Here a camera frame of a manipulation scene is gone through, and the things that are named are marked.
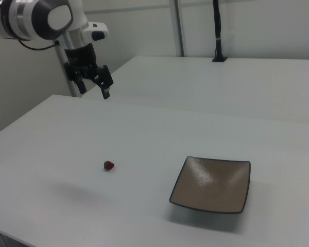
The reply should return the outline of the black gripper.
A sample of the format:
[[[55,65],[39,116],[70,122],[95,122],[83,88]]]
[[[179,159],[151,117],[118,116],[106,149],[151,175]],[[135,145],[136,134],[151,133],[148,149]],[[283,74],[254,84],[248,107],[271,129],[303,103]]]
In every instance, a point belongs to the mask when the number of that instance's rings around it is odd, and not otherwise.
[[[114,83],[106,65],[98,67],[96,54],[92,43],[76,49],[65,49],[67,62],[64,64],[68,80],[74,82],[80,94],[87,92],[83,78],[98,85],[104,99],[110,97],[110,86]]]

